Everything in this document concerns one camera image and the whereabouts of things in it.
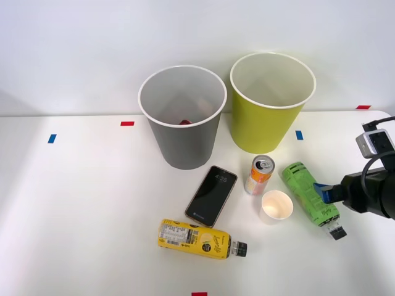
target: phone screen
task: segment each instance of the phone screen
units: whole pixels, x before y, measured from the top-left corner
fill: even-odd
[[[212,166],[185,215],[212,227],[230,195],[237,176],[217,166]]]

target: yellow bottle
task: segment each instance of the yellow bottle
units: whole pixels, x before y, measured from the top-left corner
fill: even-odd
[[[226,259],[230,254],[242,257],[247,254],[247,244],[232,241],[225,231],[168,219],[160,224],[158,245],[216,259]]]

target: green bottle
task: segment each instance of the green bottle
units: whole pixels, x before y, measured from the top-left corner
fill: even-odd
[[[316,193],[314,177],[301,162],[293,163],[283,170],[283,179],[311,221],[329,232],[336,240],[347,233],[339,225],[339,210],[325,204]]]

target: trash bin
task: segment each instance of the trash bin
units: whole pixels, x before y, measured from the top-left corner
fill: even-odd
[[[276,149],[303,105],[313,96],[315,77],[301,61],[286,54],[257,52],[232,67],[231,135],[250,153]]]
[[[139,106],[164,159],[182,170],[197,168],[210,158],[226,101],[223,81],[215,73],[191,65],[152,74],[138,93]]]

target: green bottle label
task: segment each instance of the green bottle label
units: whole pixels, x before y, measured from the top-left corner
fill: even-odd
[[[316,180],[303,163],[288,166],[283,170],[283,178],[314,224],[323,226],[339,218],[339,210],[334,205],[325,204],[314,190]]]

